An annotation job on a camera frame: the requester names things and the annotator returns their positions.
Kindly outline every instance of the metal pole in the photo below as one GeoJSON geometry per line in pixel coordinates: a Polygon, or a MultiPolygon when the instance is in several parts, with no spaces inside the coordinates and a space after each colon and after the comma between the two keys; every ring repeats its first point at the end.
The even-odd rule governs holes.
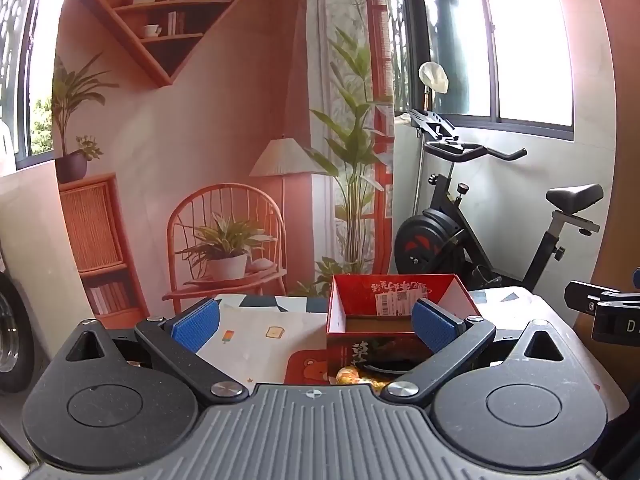
{"type": "Polygon", "coordinates": [[[418,179],[415,183],[415,200],[414,200],[414,211],[412,216],[416,216],[418,214],[418,203],[420,202],[420,188],[422,187],[422,166],[424,165],[424,132],[421,130],[417,130],[418,139],[420,140],[420,159],[418,161],[418,179]]]}

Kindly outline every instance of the exercise bike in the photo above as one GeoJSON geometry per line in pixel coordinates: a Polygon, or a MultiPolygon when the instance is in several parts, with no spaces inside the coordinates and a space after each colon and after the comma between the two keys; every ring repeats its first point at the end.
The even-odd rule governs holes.
{"type": "Polygon", "coordinates": [[[457,274],[469,290],[495,286],[522,286],[533,291],[551,256],[562,259],[565,249],[558,246],[560,232],[565,223],[575,225],[581,234],[590,236],[600,226],[576,216],[604,197],[600,184],[579,187],[561,187],[546,192],[547,201],[558,209],[551,215],[551,224],[544,233],[529,269],[522,280],[494,269],[482,245],[465,216],[460,211],[462,197],[469,187],[458,184],[458,196],[449,195],[451,175],[457,162],[468,162],[481,156],[494,156],[514,161],[527,155],[521,149],[502,153],[481,144],[460,142],[453,134],[453,126],[433,112],[410,113],[421,143],[416,183],[414,215],[398,229],[394,244],[396,267],[399,274],[457,274]],[[431,205],[417,213],[424,153],[430,153],[451,162],[449,174],[432,174],[428,183],[435,186],[431,205]]]}

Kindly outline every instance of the white mug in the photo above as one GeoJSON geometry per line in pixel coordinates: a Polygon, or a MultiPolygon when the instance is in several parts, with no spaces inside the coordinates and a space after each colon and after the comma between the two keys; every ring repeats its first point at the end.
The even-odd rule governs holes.
{"type": "Polygon", "coordinates": [[[162,31],[162,27],[160,27],[159,25],[145,25],[144,27],[144,37],[145,38],[155,38],[156,36],[160,35],[160,32],[162,31]]]}

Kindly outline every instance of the blue gripper pad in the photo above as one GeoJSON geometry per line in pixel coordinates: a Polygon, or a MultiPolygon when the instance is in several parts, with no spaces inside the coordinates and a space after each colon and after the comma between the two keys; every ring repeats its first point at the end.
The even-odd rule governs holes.
{"type": "Polygon", "coordinates": [[[465,323],[426,298],[411,309],[411,325],[415,335],[436,353],[465,331],[465,323]]]}
{"type": "Polygon", "coordinates": [[[171,337],[187,350],[196,353],[220,326],[220,309],[216,300],[201,304],[171,328],[171,337]]]}

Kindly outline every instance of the plant pot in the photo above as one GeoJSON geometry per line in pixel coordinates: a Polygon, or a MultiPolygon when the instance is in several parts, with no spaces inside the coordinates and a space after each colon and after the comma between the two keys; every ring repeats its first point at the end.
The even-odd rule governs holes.
{"type": "Polygon", "coordinates": [[[86,175],[86,157],[82,150],[76,150],[56,159],[56,174],[60,184],[80,180],[86,175]]]}
{"type": "Polygon", "coordinates": [[[246,253],[223,260],[207,260],[205,276],[217,281],[239,280],[244,277],[246,253]]]}

